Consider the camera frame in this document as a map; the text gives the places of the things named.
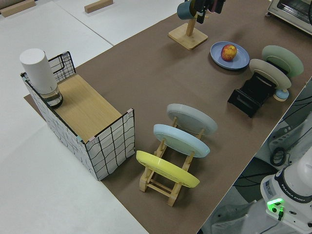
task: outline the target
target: green light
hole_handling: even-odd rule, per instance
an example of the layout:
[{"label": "green light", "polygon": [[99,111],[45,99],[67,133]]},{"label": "green light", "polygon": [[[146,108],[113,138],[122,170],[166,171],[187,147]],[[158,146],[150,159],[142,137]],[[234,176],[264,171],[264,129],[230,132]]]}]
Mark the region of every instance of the green light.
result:
[{"label": "green light", "polygon": [[277,198],[277,199],[274,199],[272,201],[268,201],[267,202],[267,205],[268,205],[268,209],[270,211],[273,211],[273,208],[276,208],[275,206],[279,206],[280,204],[284,203],[284,200],[281,199],[281,198]]},{"label": "green light", "polygon": [[268,206],[269,206],[269,205],[273,205],[273,204],[275,204],[275,203],[283,203],[283,202],[284,202],[283,199],[277,198],[277,199],[274,199],[274,200],[272,200],[272,201],[268,201],[267,204],[268,204]]}]

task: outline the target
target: blue plate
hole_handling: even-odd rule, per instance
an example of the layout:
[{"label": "blue plate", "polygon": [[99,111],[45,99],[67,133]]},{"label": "blue plate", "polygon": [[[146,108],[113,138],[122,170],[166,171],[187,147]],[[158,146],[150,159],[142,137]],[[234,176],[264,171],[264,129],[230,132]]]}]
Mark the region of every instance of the blue plate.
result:
[{"label": "blue plate", "polygon": [[[227,44],[232,44],[234,46],[236,46],[237,48],[237,54],[234,57],[234,59],[232,61],[224,61],[221,58],[221,51],[222,48],[227,45]],[[237,45],[233,42],[229,42],[229,41],[220,41],[217,42],[215,44],[212,45],[211,49],[210,49],[210,54],[211,57],[213,59],[213,61],[216,62],[216,64],[218,64],[219,66],[229,69],[229,70],[237,70],[237,69],[241,69],[243,67],[246,67],[249,63],[249,55],[247,53],[247,51],[241,47],[240,45]]]},{"label": "blue plate", "polygon": [[160,141],[165,140],[165,145],[185,155],[194,152],[194,157],[205,157],[210,153],[209,147],[204,142],[178,128],[155,124],[154,135]]}]

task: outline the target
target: cup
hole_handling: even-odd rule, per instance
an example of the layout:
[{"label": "cup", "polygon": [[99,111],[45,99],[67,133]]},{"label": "cup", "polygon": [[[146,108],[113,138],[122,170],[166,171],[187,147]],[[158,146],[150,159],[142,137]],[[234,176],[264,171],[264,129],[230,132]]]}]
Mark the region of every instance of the cup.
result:
[{"label": "cup", "polygon": [[196,15],[196,10],[194,9],[195,0],[189,0],[181,3],[177,7],[177,16],[181,20],[190,20],[193,19]]}]

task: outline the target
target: white plate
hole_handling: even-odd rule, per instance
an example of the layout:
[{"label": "white plate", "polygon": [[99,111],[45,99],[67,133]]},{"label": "white plate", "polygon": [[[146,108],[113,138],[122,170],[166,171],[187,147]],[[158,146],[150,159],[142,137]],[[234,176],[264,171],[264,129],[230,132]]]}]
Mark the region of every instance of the white plate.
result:
[{"label": "white plate", "polygon": [[288,89],[292,85],[291,81],[284,73],[263,60],[255,58],[250,60],[249,68],[252,72],[257,72],[273,82],[276,85],[276,89]]},{"label": "white plate", "polygon": [[199,134],[205,129],[203,135],[209,135],[218,129],[216,122],[208,115],[183,104],[169,104],[167,115],[172,120],[177,117],[177,125],[191,133]]},{"label": "white plate", "polygon": [[267,45],[262,50],[262,59],[264,61],[270,61],[287,71],[286,75],[290,78],[303,73],[301,60],[293,52],[283,47]]},{"label": "white plate", "polygon": [[155,124],[154,135],[160,141],[165,140],[165,145],[185,155],[194,152],[194,157],[205,157],[210,152],[204,142],[178,128]]}]

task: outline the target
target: apple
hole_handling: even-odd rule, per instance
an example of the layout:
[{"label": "apple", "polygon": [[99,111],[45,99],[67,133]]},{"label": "apple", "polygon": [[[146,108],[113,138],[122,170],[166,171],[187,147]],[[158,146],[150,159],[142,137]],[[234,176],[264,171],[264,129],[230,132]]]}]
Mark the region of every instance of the apple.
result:
[{"label": "apple", "polygon": [[221,50],[221,58],[227,62],[234,59],[236,54],[237,54],[237,48],[236,46],[232,44],[225,45]]}]

